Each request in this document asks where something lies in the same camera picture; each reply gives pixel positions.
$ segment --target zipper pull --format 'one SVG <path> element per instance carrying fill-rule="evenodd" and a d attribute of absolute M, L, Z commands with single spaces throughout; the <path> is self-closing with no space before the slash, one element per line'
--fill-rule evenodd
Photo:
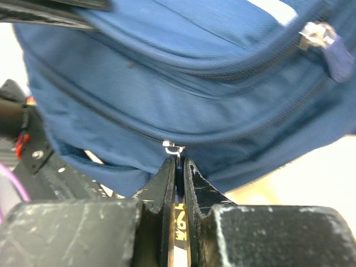
<path fill-rule="evenodd" d="M 300 34 L 299 48 L 308 50 L 309 46 L 320 47 L 335 82 L 342 83 L 351 78 L 355 58 L 332 26 L 325 22 L 308 22 Z"/>
<path fill-rule="evenodd" d="M 180 154 L 184 151 L 185 146 L 177 146 L 175 143 L 171 141 L 164 141 L 162 145 L 166 148 L 166 152 L 169 155 L 176 155 L 177 156 L 177 165 L 181 167 L 181 156 Z"/>

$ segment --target blue fabric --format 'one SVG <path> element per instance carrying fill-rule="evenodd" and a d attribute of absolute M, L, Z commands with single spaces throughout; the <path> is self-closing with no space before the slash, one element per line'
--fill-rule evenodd
<path fill-rule="evenodd" d="M 269 14 L 237 2 L 235 12 L 223 4 L 215 12 L 219 5 L 198 1 L 200 19 L 189 1 L 114 1 L 111 13 L 80 9 L 101 32 L 16 25 L 29 85 L 56 152 L 129 196 L 168 155 L 161 143 L 120 122 L 186 145 L 184 156 L 226 192 L 350 133 L 356 127 L 356 77 L 333 81 L 317 50 L 296 51 L 260 73 L 231 81 L 186 72 L 221 72 L 231 67 L 225 64 L 229 58 L 261 54 L 266 33 L 273 32 L 266 39 L 271 43 L 286 34 Z M 306 4 L 325 4 L 321 10 L 333 11 L 328 22 L 346 46 L 356 43 L 356 3 L 286 2 L 300 15 L 294 25 L 311 12 Z M 91 162 L 83 150 L 105 165 Z"/>

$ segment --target zipper pull tab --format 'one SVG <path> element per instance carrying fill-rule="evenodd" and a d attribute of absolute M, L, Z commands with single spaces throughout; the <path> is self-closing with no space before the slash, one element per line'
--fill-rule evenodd
<path fill-rule="evenodd" d="M 342 38 L 324 22 L 308 22 L 300 32 L 299 47 L 307 50 L 309 46 L 320 47 L 335 82 L 345 82 L 354 72 L 355 58 L 347 50 Z"/>
<path fill-rule="evenodd" d="M 181 167 L 180 154 L 184 151 L 185 146 L 176 146 L 176 144 L 171 141 L 164 141 L 162 143 L 162 145 L 166 148 L 167 154 L 177 156 L 177 166 Z"/>

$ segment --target blue zipper pull tab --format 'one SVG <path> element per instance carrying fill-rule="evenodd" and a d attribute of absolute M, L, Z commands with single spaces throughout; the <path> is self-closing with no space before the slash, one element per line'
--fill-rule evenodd
<path fill-rule="evenodd" d="M 300 34 L 303 36 L 300 48 L 307 50 L 311 45 L 322 49 L 330 76 L 335 82 L 342 83 L 351 78 L 355 70 L 355 58 L 329 24 L 309 22 Z"/>

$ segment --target black cylinder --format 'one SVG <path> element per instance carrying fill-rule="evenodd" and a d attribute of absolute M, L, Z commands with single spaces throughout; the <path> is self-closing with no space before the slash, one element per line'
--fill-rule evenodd
<path fill-rule="evenodd" d="M 22 105 L 0 99 L 0 137 L 18 137 L 21 133 L 23 113 Z"/>

